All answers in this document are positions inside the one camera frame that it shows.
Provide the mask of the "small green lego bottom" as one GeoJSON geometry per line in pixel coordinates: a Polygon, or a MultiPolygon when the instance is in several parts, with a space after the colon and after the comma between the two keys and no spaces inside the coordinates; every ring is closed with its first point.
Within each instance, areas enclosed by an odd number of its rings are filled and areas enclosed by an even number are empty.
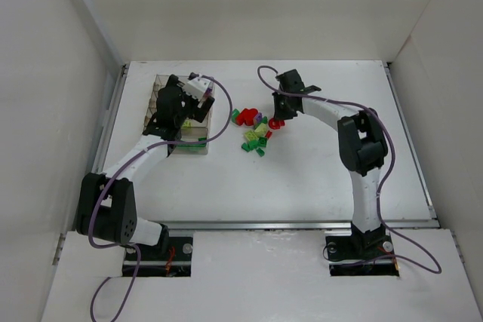
{"type": "Polygon", "coordinates": [[[256,153],[260,156],[260,157],[263,157],[265,155],[265,152],[263,149],[261,148],[257,148],[256,149],[256,153]]]}

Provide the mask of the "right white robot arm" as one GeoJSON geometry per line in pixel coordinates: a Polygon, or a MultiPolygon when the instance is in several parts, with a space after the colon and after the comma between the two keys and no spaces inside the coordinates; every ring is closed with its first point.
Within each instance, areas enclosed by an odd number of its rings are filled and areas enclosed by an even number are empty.
{"type": "Polygon", "coordinates": [[[278,81],[278,90],[272,94],[275,120],[290,120],[301,113],[337,132],[340,160],[352,182],[354,248],[363,251],[382,241],[386,231],[377,213],[377,194],[388,146],[374,113],[314,96],[320,88],[305,86],[295,69],[275,78],[278,81]]]}

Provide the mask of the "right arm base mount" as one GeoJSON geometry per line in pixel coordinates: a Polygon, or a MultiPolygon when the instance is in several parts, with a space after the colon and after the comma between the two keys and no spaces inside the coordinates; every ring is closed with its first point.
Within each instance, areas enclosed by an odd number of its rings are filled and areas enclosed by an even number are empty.
{"type": "Polygon", "coordinates": [[[331,277],[399,276],[395,258],[384,258],[394,252],[389,235],[362,250],[349,235],[326,234],[325,242],[323,257],[328,261],[331,277]]]}

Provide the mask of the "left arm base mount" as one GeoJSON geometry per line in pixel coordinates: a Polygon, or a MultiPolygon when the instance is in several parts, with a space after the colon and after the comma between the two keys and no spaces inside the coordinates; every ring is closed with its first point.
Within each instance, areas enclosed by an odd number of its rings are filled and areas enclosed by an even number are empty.
{"type": "Polygon", "coordinates": [[[192,271],[192,236],[170,237],[166,250],[140,245],[140,278],[187,278],[192,271]]]}

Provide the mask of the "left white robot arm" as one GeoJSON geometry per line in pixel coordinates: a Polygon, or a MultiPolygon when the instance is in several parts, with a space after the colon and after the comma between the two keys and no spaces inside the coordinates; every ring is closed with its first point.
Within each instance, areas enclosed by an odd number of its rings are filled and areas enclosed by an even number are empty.
{"type": "Polygon", "coordinates": [[[135,146],[110,168],[84,176],[75,216],[80,235],[122,246],[166,248],[168,227],[138,216],[135,191],[180,144],[185,120],[206,119],[214,103],[212,90],[213,82],[202,75],[168,76],[135,146]]]}

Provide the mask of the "red arch lego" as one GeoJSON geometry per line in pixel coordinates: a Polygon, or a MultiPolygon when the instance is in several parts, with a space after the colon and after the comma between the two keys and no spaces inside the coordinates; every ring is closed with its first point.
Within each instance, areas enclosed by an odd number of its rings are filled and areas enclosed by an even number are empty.
{"type": "Polygon", "coordinates": [[[285,121],[284,120],[277,120],[277,119],[271,118],[268,121],[268,126],[272,130],[279,130],[282,127],[285,126],[285,121]]]}

